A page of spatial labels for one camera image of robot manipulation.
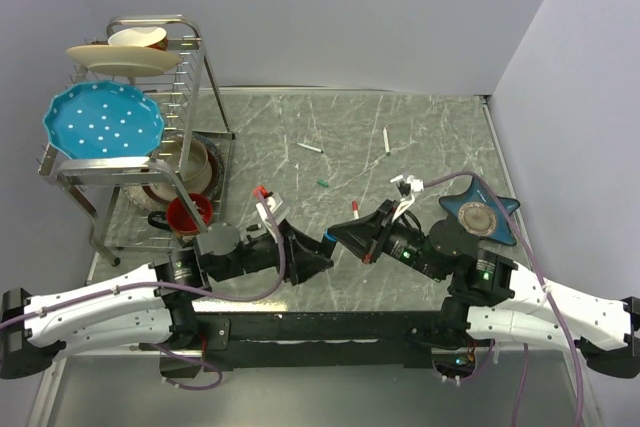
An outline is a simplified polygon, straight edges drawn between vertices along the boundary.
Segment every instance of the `white plate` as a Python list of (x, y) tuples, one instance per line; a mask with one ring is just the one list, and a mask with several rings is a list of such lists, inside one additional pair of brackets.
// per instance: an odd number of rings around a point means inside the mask
[(153, 77), (180, 63), (180, 56), (133, 45), (80, 45), (67, 50), (74, 61), (98, 74)]

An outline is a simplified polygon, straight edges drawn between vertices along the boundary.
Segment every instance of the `metal wire dish rack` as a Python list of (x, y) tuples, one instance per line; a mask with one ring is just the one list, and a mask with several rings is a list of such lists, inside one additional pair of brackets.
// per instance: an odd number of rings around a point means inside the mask
[[(148, 225), (147, 211), (164, 210), (166, 206), (144, 194), (143, 187), (146, 185), (159, 182), (173, 185), (176, 195), (189, 211), (200, 232), (206, 231), (207, 226), (197, 214), (195, 205), (182, 184), (192, 136), (195, 135), (209, 149), (217, 151), (218, 160), (224, 165), (231, 164), (235, 135), (229, 126), (198, 25), (182, 15), (114, 17), (109, 21), (106, 33), (109, 37), (116, 28), (169, 24), (175, 25), (167, 27), (167, 30), (188, 32), (175, 37), (171, 33), (169, 35), (168, 50), (181, 57), (181, 62), (175, 69), (157, 77), (114, 78), (96, 74), (82, 66), (74, 66), (71, 85), (93, 80), (115, 80), (135, 85), (153, 98), (165, 120), (163, 143), (173, 142), (172, 139), (176, 137), (184, 138), (177, 171), (161, 157), (153, 155), (93, 160), (60, 159), (58, 150), (51, 144), (44, 147), (42, 159), (38, 161), (39, 174), (48, 182), (61, 187), (89, 215), (92, 222), (89, 242), (114, 266), (120, 263), (119, 251), (169, 251), (179, 246), (168, 232)], [(86, 43), (106, 44), (106, 41), (94, 40)], [(211, 84), (212, 96), (203, 98), (199, 95), (203, 78), (207, 78)], [(214, 221), (219, 221), (223, 215), (227, 172), (228, 168), (219, 172), (218, 182), (221, 185), (210, 196)], [(88, 186), (112, 188), (106, 208), (98, 209), (95, 202), (90, 200), (86, 191)], [(126, 196), (120, 195), (123, 190), (126, 191)]]

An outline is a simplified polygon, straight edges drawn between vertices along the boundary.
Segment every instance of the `gray marble surface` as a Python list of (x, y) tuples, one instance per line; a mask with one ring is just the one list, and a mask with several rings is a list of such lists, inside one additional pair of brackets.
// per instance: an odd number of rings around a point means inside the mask
[[(398, 198), (389, 179), (407, 172), (424, 180), (469, 169), (483, 175), (499, 195), (507, 196), (502, 166), (478, 97), (432, 97), (328, 91), (249, 91), (225, 93), (233, 130), (238, 134), (229, 170), (222, 218), (239, 227), (258, 220), (251, 192), (258, 184), (277, 191), (292, 205), (289, 221), (320, 238), (327, 226), (352, 219), (351, 201), (361, 214), (387, 198)], [(201, 96), (196, 126), (219, 130), (213, 98)], [(386, 126), (391, 156), (385, 156)], [(296, 142), (319, 146), (320, 155)], [(317, 180), (329, 188), (317, 185)], [(425, 230), (444, 218), (437, 200), (464, 191), (470, 180), (456, 179), (419, 195), (412, 211)], [(138, 215), (135, 208), (128, 215)], [(518, 261), (520, 247), (484, 243)], [(98, 259), (93, 281), (120, 275), (154, 256), (124, 252), (120, 267)], [(196, 301), (200, 311), (384, 311), (439, 309), (448, 282), (436, 283), (383, 256), (364, 265), (341, 246), (335, 266), (297, 287), (282, 286), (270, 298), (252, 304)], [(214, 291), (255, 294), (269, 287), (274, 269), (214, 285)]]

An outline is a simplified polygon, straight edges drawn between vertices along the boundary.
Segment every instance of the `blue scalloped plate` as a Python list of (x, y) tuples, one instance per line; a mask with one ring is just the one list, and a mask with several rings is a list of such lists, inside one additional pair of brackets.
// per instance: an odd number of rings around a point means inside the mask
[(71, 159), (148, 155), (164, 130), (158, 104), (131, 85), (109, 80), (56, 95), (42, 122), (51, 145)]

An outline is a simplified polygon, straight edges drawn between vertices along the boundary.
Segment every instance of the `red cup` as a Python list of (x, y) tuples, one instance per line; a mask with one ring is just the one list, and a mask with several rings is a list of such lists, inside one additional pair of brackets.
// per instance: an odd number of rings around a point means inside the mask
[[(204, 195), (201, 194), (189, 194), (191, 200), (196, 204), (196, 209), (202, 217), (202, 220), (206, 225), (209, 225), (213, 218), (213, 207), (211, 202)], [(184, 208), (180, 198), (173, 199), (167, 208), (167, 223), (171, 230), (179, 237), (185, 235), (195, 235), (198, 231), (198, 226), (191, 219), (189, 212)]]

